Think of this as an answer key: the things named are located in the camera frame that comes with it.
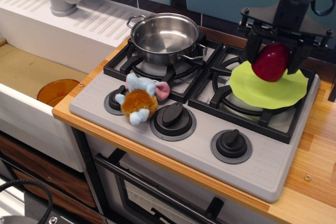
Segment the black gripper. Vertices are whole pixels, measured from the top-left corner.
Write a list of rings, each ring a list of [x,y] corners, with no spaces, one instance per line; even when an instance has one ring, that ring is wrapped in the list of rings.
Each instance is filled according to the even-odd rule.
[[[247,37],[241,56],[254,63],[257,60],[263,39],[287,44],[291,56],[287,74],[296,73],[310,56],[313,47],[325,48],[335,31],[319,23],[307,14],[308,8],[318,16],[329,15],[335,0],[328,10],[317,11],[316,0],[280,0],[269,7],[245,7],[241,10],[239,29]]]

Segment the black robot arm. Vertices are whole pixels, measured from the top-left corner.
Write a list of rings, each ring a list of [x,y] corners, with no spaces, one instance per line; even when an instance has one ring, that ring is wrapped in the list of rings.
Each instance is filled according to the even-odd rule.
[[[288,73],[297,72],[308,57],[323,56],[328,40],[335,36],[332,29],[312,19],[307,10],[325,16],[334,6],[335,0],[279,0],[270,7],[243,8],[239,27],[248,37],[245,58],[250,63],[257,60],[263,39],[284,43],[291,51]]]

